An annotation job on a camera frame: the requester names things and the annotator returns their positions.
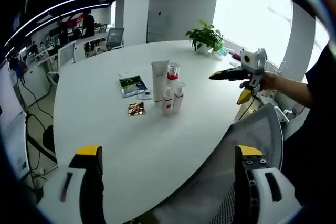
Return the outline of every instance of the potted plant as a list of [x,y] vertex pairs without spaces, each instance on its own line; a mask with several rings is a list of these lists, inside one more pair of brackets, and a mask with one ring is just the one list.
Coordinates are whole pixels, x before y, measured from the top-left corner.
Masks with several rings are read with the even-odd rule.
[[208,25],[205,21],[200,20],[203,25],[202,29],[192,29],[185,36],[192,40],[192,45],[200,54],[207,54],[209,49],[218,51],[223,47],[223,36],[219,30],[215,30],[213,25]]

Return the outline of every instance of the hand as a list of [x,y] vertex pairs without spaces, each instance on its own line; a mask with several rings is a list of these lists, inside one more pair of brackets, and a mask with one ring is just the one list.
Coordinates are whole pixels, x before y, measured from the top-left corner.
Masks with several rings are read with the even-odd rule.
[[[261,90],[277,90],[277,79],[278,76],[272,72],[265,72],[261,78]],[[249,81],[244,81],[239,85],[240,88],[245,87]]]

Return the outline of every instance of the gold packet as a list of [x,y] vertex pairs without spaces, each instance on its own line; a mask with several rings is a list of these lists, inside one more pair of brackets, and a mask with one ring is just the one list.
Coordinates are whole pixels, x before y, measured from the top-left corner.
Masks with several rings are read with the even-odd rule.
[[145,115],[145,105],[143,102],[139,103],[131,103],[128,105],[128,115],[134,116],[134,115]]

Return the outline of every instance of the green leaves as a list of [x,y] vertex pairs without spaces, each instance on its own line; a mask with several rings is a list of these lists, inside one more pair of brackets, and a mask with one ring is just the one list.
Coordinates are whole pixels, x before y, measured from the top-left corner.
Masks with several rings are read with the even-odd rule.
[[223,47],[224,41],[221,31],[214,30],[213,25],[208,25],[205,21],[200,20],[199,23],[203,25],[202,29],[192,29],[188,31],[185,36],[192,40],[192,45],[195,49],[199,49],[202,44],[206,44],[207,47],[213,48],[214,51],[218,51]]

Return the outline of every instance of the white flower pot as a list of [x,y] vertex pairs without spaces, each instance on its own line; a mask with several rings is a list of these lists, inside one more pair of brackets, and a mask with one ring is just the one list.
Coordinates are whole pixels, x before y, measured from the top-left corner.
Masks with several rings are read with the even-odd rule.
[[201,55],[208,55],[210,47],[207,47],[206,44],[203,44],[203,43],[200,43],[200,44],[202,44],[202,46],[196,49],[196,52]]

